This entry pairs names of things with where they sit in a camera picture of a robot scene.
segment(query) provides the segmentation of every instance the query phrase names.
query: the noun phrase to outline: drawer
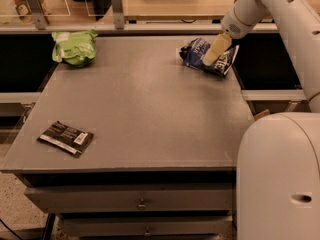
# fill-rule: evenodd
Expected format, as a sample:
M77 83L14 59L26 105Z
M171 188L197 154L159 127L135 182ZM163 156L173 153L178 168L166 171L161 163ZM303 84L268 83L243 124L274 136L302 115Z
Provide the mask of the drawer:
M63 231L75 237L232 235L231 216L62 219Z
M232 184L27 188L45 213L232 210Z

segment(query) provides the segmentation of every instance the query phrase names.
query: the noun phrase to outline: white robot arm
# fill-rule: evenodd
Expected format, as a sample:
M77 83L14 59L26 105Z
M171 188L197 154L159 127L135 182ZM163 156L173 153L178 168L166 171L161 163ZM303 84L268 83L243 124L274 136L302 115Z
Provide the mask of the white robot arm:
M238 240L318 240L320 18L305 0L237 0L222 28L239 39L269 14L316 113L270 115L245 133L237 165Z

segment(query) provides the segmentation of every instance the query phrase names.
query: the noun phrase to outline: gray tabletop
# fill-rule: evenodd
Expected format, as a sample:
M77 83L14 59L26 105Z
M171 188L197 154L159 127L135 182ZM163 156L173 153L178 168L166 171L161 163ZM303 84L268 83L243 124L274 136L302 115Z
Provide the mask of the gray tabletop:
M193 36L99 37L86 68L60 64L1 170L13 173L203 170L235 167L253 122L232 71L182 64ZM212 42L214 37L204 37ZM60 121L95 134L80 156L36 139Z

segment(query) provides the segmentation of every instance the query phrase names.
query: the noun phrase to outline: oval hole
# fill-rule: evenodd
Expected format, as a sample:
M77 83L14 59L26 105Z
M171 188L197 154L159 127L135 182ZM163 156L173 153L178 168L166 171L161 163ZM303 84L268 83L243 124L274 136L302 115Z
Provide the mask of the oval hole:
M296 194L291 197L291 200L296 204L308 204L311 203L312 197L309 195Z

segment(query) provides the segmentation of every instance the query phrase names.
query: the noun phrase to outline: drawer handle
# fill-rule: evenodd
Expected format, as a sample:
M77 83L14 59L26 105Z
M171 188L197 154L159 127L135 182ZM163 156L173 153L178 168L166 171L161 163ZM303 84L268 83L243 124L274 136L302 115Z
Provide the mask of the drawer handle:
M144 236L151 236L149 227L146 227L146 232L144 232Z
M147 205L145 204L143 198L140 199L140 203L137 205L137 209L140 211L144 211L147 209Z

